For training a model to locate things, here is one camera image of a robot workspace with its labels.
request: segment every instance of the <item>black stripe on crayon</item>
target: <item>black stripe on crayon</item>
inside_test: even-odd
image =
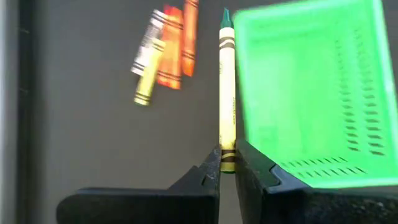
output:
[[[144,95],[142,93],[139,93],[139,92],[136,93],[136,97],[138,97],[138,98],[140,98],[142,100],[149,100],[150,99],[149,96],[146,96],[146,95]]]
[[[138,63],[138,62],[134,62],[134,65],[132,65],[132,66],[137,67],[137,68],[139,68],[139,69],[145,68],[145,66],[141,65],[141,64]]]
[[[221,155],[225,155],[228,153],[236,153],[236,150],[235,149],[222,149],[221,150]]]
[[[156,49],[156,50],[158,50],[158,51],[160,51],[160,52],[163,52],[163,50],[164,50],[164,48],[158,48],[158,47],[156,47],[156,46],[154,46],[154,49]]]
[[[165,73],[165,72],[158,72],[158,75],[165,77],[165,78],[169,78],[169,79],[173,79],[175,81],[180,81],[181,78],[178,76],[174,76],[174,75],[170,75],[169,73]]]
[[[170,77],[179,77],[178,75],[174,75],[174,74],[171,74],[171,73],[168,73],[168,72],[159,71],[159,73],[162,73],[162,74],[164,74],[164,75],[168,75],[168,76],[170,76]]]
[[[137,69],[137,70],[139,70],[139,71],[141,71],[141,72],[144,71],[144,68],[139,68],[139,67],[136,67],[136,66],[132,66],[132,69]]]
[[[227,43],[231,43],[231,44],[235,45],[235,42],[232,42],[230,40],[226,40],[226,41],[223,41],[222,43],[220,43],[219,46],[221,47],[222,45],[227,44]]]
[[[190,4],[193,7],[196,7],[196,8],[198,7],[198,3],[194,2],[194,1],[187,0],[187,3]]]
[[[222,44],[226,40],[233,40],[235,42],[235,38],[233,37],[222,37],[220,38],[220,44]]]
[[[156,13],[153,13],[152,17],[154,19],[156,19],[157,21],[162,22],[162,23],[164,23],[166,21],[166,18],[164,18],[164,17],[162,17],[162,16],[160,16],[160,15],[158,15]]]
[[[172,27],[177,28],[177,29],[182,29],[182,28],[183,28],[183,27],[182,27],[182,24],[179,23],[179,22],[174,22],[174,21],[166,20],[165,23],[166,23],[167,25],[172,26]]]
[[[235,157],[229,156],[227,158],[223,158],[223,159],[221,159],[221,162],[235,162]]]
[[[224,49],[224,48],[232,48],[232,49],[235,49],[235,45],[232,44],[232,43],[226,43],[226,44],[224,44],[224,45],[222,45],[222,46],[220,47],[220,50],[221,50],[221,49]]]
[[[148,99],[143,99],[143,98],[141,98],[140,96],[136,96],[136,99],[143,100],[143,101],[145,101],[145,102],[149,102]]]
[[[158,49],[162,49],[162,51],[164,50],[163,46],[156,44],[156,43],[153,43],[153,44],[154,44],[154,47],[157,47]]]
[[[190,59],[193,59],[193,60],[195,59],[195,55],[194,54],[190,54],[190,53],[185,52],[185,51],[182,52],[182,56],[190,58]]]

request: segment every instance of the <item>gray background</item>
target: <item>gray background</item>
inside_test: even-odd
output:
[[[182,90],[156,85],[133,103],[129,69],[153,9],[183,0],[38,0],[34,156],[29,223],[55,223],[58,202],[82,187],[167,188],[218,142],[218,32],[223,7],[266,0],[200,0],[197,65]],[[395,0],[384,1],[392,57]],[[238,99],[238,137],[243,138]],[[233,175],[221,178],[220,223],[241,223]]]

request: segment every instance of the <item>crayon wrapper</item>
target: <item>crayon wrapper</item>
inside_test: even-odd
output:
[[[220,147],[221,171],[234,171],[236,141],[234,30],[220,30]]]
[[[167,17],[162,40],[165,42],[165,53],[160,63],[157,82],[169,88],[180,89],[181,81],[181,38],[182,12],[172,8]]]
[[[159,38],[162,33],[164,22],[166,20],[166,15],[163,12],[154,10],[152,17],[149,21],[148,28],[142,39],[141,45],[138,49],[138,54],[134,60],[134,64],[131,67],[131,72],[138,75],[144,73],[144,69],[148,66],[154,50],[152,48],[152,40],[154,38]]]
[[[152,46],[154,53],[150,60],[150,64],[144,69],[144,74],[141,76],[136,91],[136,97],[134,101],[141,105],[148,105],[152,89],[155,83],[156,70],[159,65],[160,58],[164,51],[164,42],[158,39],[154,39]]]
[[[193,75],[195,66],[195,42],[197,38],[198,1],[185,0],[182,69],[184,74]]]

